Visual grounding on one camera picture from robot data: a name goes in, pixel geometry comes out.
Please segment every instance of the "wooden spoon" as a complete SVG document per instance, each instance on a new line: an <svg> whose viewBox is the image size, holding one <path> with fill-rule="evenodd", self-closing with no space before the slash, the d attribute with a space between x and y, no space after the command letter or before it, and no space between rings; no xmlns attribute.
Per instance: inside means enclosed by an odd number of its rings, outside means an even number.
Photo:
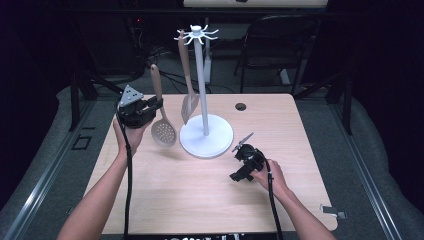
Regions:
<svg viewBox="0 0 424 240"><path fill-rule="evenodd" d="M153 88L159 101L162 99L162 84L159 69L155 64L150 67L150 74L153 80ZM162 119L152 125L153 140L162 147L172 147L177 140L177 131L166 117L164 106L160 108L160 113L162 114Z"/></svg>

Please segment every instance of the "utensil holder pole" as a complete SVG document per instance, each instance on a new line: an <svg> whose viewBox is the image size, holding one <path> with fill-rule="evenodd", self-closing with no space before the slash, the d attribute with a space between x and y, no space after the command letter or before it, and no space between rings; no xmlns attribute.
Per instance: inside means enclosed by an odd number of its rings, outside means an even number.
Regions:
<svg viewBox="0 0 424 240"><path fill-rule="evenodd" d="M209 125L208 125L208 107L206 104L206 90L205 90L205 79L203 71L203 53L202 45L199 39L194 39L194 51L196 53L196 66L197 66L197 81L199 83L199 93L200 93L200 104L202 107L202 118L203 118L203 134L205 136L209 135Z"/></svg>

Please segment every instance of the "forearm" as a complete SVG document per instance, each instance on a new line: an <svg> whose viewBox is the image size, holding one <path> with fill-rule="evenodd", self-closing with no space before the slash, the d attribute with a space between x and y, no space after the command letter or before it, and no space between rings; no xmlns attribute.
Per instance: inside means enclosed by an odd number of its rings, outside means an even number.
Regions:
<svg viewBox="0 0 424 240"><path fill-rule="evenodd" d="M289 214L300 239L335 239L290 189L279 190L275 196Z"/></svg>
<svg viewBox="0 0 424 240"><path fill-rule="evenodd" d="M72 211L58 239L100 238L126 168L126 155L120 153L106 173Z"/></svg>

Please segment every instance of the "human arm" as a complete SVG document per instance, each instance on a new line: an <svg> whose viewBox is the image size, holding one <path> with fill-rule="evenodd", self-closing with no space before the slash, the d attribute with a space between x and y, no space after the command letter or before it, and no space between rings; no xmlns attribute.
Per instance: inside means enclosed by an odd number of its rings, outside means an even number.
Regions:
<svg viewBox="0 0 424 240"><path fill-rule="evenodd" d="M274 160L268 160L273 181L274 196L283 205L289 215L300 239L335 239L333 234L299 201L297 196L286 184L283 171ZM262 171L253 171L254 177L265 189L268 190L268 172L266 166Z"/></svg>
<svg viewBox="0 0 424 240"><path fill-rule="evenodd" d="M149 124L138 129L126 129L132 155L140 145L144 130ZM113 121L113 128L118 142L118 154L106 173L72 211L58 239L100 239L127 169L126 144L116 119Z"/></svg>

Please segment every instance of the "black wall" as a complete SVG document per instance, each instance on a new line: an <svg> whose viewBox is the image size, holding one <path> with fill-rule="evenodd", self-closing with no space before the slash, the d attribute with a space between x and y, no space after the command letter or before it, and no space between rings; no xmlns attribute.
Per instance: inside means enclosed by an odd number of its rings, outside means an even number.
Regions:
<svg viewBox="0 0 424 240"><path fill-rule="evenodd" d="M389 171L424 212L424 5L422 1L332 1L331 11L369 17L324 21L307 71L317 82L353 56L353 95L375 123Z"/></svg>
<svg viewBox="0 0 424 240"><path fill-rule="evenodd" d="M0 5L0 207L9 199L38 151L58 107L63 66L36 8Z"/></svg>

